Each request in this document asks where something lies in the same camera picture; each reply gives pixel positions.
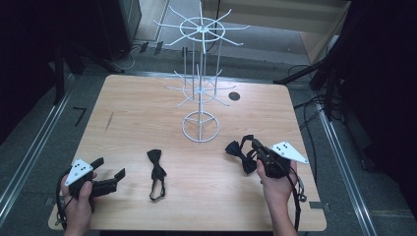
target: black cable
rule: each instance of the black cable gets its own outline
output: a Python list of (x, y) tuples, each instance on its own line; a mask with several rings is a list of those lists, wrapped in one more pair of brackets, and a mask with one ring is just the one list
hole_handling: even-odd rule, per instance
[(300, 107), (303, 107), (303, 106), (305, 106), (305, 105), (308, 105), (308, 104), (310, 104), (310, 103), (323, 104), (323, 103), (324, 103), (324, 101), (323, 101), (321, 98), (324, 98), (324, 97), (325, 97), (324, 95), (318, 95), (318, 96), (315, 96), (315, 97), (311, 98), (311, 99), (310, 99), (309, 101), (307, 101), (307, 102), (303, 102), (303, 103), (301, 103), (301, 104), (295, 105), (295, 106), (294, 106), (294, 110), (296, 110), (296, 109), (298, 109), (298, 108), (300, 108)]
[[(285, 169), (282, 167), (282, 165), (278, 161), (276, 161), (273, 158), (270, 158), (270, 160), (272, 160), (277, 166), (279, 166), (282, 169), (282, 171), (285, 172)], [(299, 180), (300, 178), (299, 178), (297, 172), (292, 167), (290, 167), (290, 168), (292, 169), (293, 173), (295, 174), (295, 177), (297, 178), (297, 180)], [(295, 222), (294, 222), (294, 228), (295, 228), (295, 231), (298, 232), (298, 226), (300, 224), (300, 215), (301, 215), (300, 198), (299, 198), (300, 195), (299, 195), (299, 193), (297, 193), (297, 189), (295, 188), (295, 184), (292, 181), (292, 179), (289, 176), (289, 174), (290, 174), (289, 172), (287, 174), (285, 174), (285, 177), (288, 179), (289, 184), (291, 185), (291, 188), (292, 188), (292, 196), (294, 198), (294, 204), (295, 204)]]
[[(290, 67), (287, 71), (288, 76), (291, 76), (291, 74), (290, 74), (291, 70), (294, 69), (294, 68), (297, 68), (297, 67), (306, 67), (307, 68), (307, 67), (309, 67), (309, 65), (295, 65), (295, 66)], [(309, 73), (309, 76), (310, 76), (310, 79), (313, 79), (312, 72)]]
[(73, 201), (73, 198), (74, 197), (71, 197), (71, 199), (64, 205), (64, 208), (62, 208), (64, 211), (65, 211), (65, 209), (67, 208), (67, 206), (70, 204), (70, 202), (72, 202)]
[[(220, 11), (220, 0), (218, 0), (217, 2), (217, 13), (215, 14), (215, 20), (218, 20), (218, 12)], [(214, 28), (217, 28), (217, 22), (215, 22), (214, 24)], [(212, 49), (212, 47), (215, 45), (215, 41), (212, 43), (211, 47), (207, 50), (210, 51)]]
[(289, 76), (287, 78), (284, 78), (284, 79), (281, 79), (281, 80), (272, 81), (272, 82), (275, 85), (286, 85), (286, 84), (288, 84), (290, 82), (293, 82), (293, 81), (295, 81), (295, 80), (297, 80), (297, 79), (299, 79), (299, 78), (301, 78), (305, 75), (308, 75), (308, 74), (310, 74), (314, 71), (317, 71), (326, 60), (327, 60), (327, 57), (325, 57), (324, 59), (322, 59), (319, 62), (316, 62), (314, 65), (309, 66), (309, 67), (295, 73), (294, 75), (291, 75), (291, 76)]
[(301, 202), (305, 202), (305, 201), (307, 201), (307, 197), (304, 195), (304, 184), (302, 184), (301, 182), (301, 178), (300, 178), (300, 176), (298, 176), (298, 174), (297, 174), (297, 171), (295, 171), (291, 166), (289, 167), (290, 168), (290, 170), (292, 170), (292, 173), (295, 175), (295, 177), (297, 177), (297, 180), (298, 180), (298, 199), (299, 199), (299, 201), (301, 201)]
[(310, 116), (310, 118), (308, 120), (305, 120), (304, 123), (299, 126), (300, 130), (306, 128), (307, 127), (307, 124), (310, 121), (312, 121), (314, 118), (316, 118), (320, 114), (320, 112), (322, 112), (323, 110), (324, 110), (323, 108), (317, 110), (312, 116)]
[(62, 179), (64, 179), (65, 175), (69, 174), (70, 171), (71, 171), (71, 168), (67, 169), (66, 171), (64, 171), (64, 173), (62, 173), (62, 175), (58, 178), (58, 183), (56, 184), (56, 189), (55, 189), (55, 202), (58, 208), (58, 211), (56, 212), (57, 220), (56, 220), (55, 225), (62, 224), (62, 227), (64, 228), (64, 230), (67, 228), (67, 216), (65, 215), (66, 206), (62, 207), (59, 193), (61, 192)]

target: white wire rack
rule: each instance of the white wire rack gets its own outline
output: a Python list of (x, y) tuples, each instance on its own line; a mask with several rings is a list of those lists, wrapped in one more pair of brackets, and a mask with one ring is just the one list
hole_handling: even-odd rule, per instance
[[(175, 41), (165, 44), (165, 45), (173, 45), (179, 42), (182, 39), (189, 39), (193, 42), (193, 49), (192, 49), (192, 74), (187, 75), (187, 50), (184, 51), (184, 75), (178, 74), (176, 71), (175, 74), (184, 80), (184, 86), (181, 88), (174, 88), (174, 87), (167, 87), (169, 89), (177, 89), (182, 90), (184, 96), (186, 97), (185, 100), (180, 102), (176, 107), (180, 107), (187, 101), (197, 102), (199, 104), (199, 110), (194, 111), (188, 114), (182, 124), (183, 133), (184, 135), (194, 141), (194, 142), (208, 142), (214, 139), (219, 131), (219, 123), (217, 118), (210, 114), (209, 112), (204, 111), (204, 103), (216, 100), (221, 104), (228, 106), (228, 104), (220, 101), (216, 98), (217, 91), (219, 89), (233, 89), (234, 87), (230, 88), (218, 88), (217, 87), (217, 78), (221, 73), (219, 70), (219, 63), (220, 63), (220, 53), (221, 53), (221, 45), (222, 41), (225, 40), (229, 43), (234, 45), (243, 45), (243, 43), (237, 43), (225, 37), (226, 32), (228, 30), (245, 30), (247, 27), (243, 28), (226, 28), (220, 21), (227, 17), (231, 10), (229, 10), (225, 15), (222, 17), (213, 20), (210, 18), (205, 18), (203, 16), (203, 8), (202, 2), (200, 2), (200, 15), (198, 17), (193, 18), (186, 18), (183, 15), (176, 12), (169, 6), (169, 9), (175, 13), (177, 16), (182, 18), (184, 21), (179, 26), (173, 25), (166, 25), (160, 24), (155, 22), (157, 25), (161, 27), (168, 27), (168, 28), (176, 28), (179, 29), (182, 33), (182, 36), (176, 39)], [(215, 43), (219, 41), (218, 45), (218, 53), (217, 53), (217, 62), (216, 62), (216, 70), (215, 75), (212, 77), (207, 76), (206, 72), (206, 64), (207, 64), (207, 44), (208, 43)], [(201, 45), (200, 48), (200, 60), (197, 62), (196, 60), (196, 43)], [(207, 126), (209, 123), (214, 124), (214, 129), (204, 129), (204, 126)], [(192, 126), (198, 127), (198, 131), (196, 129), (191, 128)]]

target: hand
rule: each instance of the hand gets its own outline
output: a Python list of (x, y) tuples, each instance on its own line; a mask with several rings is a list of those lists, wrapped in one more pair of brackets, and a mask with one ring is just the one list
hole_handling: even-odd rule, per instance
[(89, 232), (89, 223), (91, 221), (91, 206), (89, 205), (89, 195), (92, 190), (92, 182), (87, 181), (80, 190), (79, 198), (75, 199), (69, 194), (69, 188), (65, 186), (66, 175), (61, 181), (62, 195), (65, 196), (65, 213), (67, 215), (66, 236), (86, 235)]
[[(291, 161), (291, 167), (294, 171), (297, 171), (295, 161)], [(261, 177), (261, 183), (264, 186), (264, 197), (272, 219), (273, 235), (297, 235), (288, 215), (288, 199), (292, 193), (292, 186), (288, 178), (269, 178), (260, 160), (257, 160), (257, 173)], [(290, 178), (294, 185), (297, 184), (295, 174), (290, 173)]]

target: gray carpet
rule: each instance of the gray carpet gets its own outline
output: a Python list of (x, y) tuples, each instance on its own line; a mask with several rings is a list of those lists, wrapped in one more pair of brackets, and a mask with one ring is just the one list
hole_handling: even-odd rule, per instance
[[(183, 59), (179, 51), (162, 50), (159, 54), (154, 55), (154, 48), (149, 48), (145, 53), (139, 53), (139, 50), (136, 50), (133, 55), (136, 60), (135, 66), (127, 70), (126, 74), (143, 75), (143, 72), (158, 72), (172, 75), (174, 70), (179, 73), (182, 72)], [(71, 164), (100, 88), (105, 77), (109, 75), (108, 72), (93, 64), (89, 59), (84, 60), (87, 69), (82, 76), (76, 76), (75, 85), (65, 109), (0, 228), (0, 235), (2, 236), (62, 235), (61, 231), (50, 230), (47, 226), (47, 219), (54, 202), (56, 181), (58, 176)], [(129, 67), (132, 61), (130, 56), (127, 55), (124, 60), (117, 63), (119, 66)], [(209, 63), (208, 73), (213, 70), (214, 65)], [(302, 66), (294, 66), (284, 63), (222, 58), (221, 68), (223, 73), (221, 77), (239, 78), (239, 81), (251, 83), (270, 83), (271, 80), (285, 78), (288, 72), (292, 74), (303, 68)], [(307, 87), (309, 81), (310, 77), (306, 76), (288, 86), (294, 105), (304, 103), (313, 96)], [(53, 95), (54, 90), (46, 94), (0, 147), (1, 193), (5, 191), (42, 122), (52, 108)], [(74, 107), (87, 109), (78, 126), (76, 124), (80, 118), (80, 110), (74, 109)], [(315, 104), (307, 106), (306, 116), (310, 117), (316, 110)], [(298, 123), (303, 124), (303, 108), (296, 109), (296, 115)], [(417, 235), (416, 221), (400, 195), (396, 183), (383, 173), (364, 171), (344, 125), (338, 121), (334, 121), (333, 125), (370, 210), (377, 232), (380, 235)], [(317, 155), (318, 190), (322, 203), (326, 205), (325, 214), (328, 221), (328, 228), (325, 231), (310, 232), (309, 235), (362, 235), (356, 213), (320, 118), (317, 117), (312, 120), (309, 123), (309, 128)], [(312, 160), (314, 154), (306, 129), (302, 130), (302, 135), (314, 169), (315, 162)], [(90, 233), (90, 235), (98, 234), (97, 231)], [(169, 235), (169, 233), (164, 232), (160, 235)]]

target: wooden table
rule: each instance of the wooden table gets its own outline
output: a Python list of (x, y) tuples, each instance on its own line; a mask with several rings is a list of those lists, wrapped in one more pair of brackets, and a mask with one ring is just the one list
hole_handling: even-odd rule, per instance
[[(101, 197), (95, 205), (92, 229), (102, 230), (202, 230), (270, 231), (271, 222), (263, 187), (256, 172), (247, 175), (241, 160), (225, 152), (232, 141), (255, 135), (263, 145), (289, 141), (306, 155), (288, 90), (284, 86), (219, 82), (216, 100), (205, 103), (220, 130), (212, 141), (196, 143), (182, 132), (184, 117), (198, 110), (198, 103), (185, 99), (180, 79), (109, 76), (98, 97), (75, 158), (90, 163), (103, 156), (96, 180), (113, 178), (126, 168), (118, 190)], [(236, 91), (237, 101), (228, 95)], [(250, 142), (244, 151), (250, 149)], [(161, 166), (166, 196), (149, 199), (153, 168), (147, 151), (162, 150)], [(326, 228), (322, 209), (309, 202), (320, 198), (310, 165), (299, 164), (298, 173), (308, 201), (301, 204), (300, 231)], [(295, 216), (293, 200), (289, 215)], [(56, 208), (49, 226), (56, 221)]]

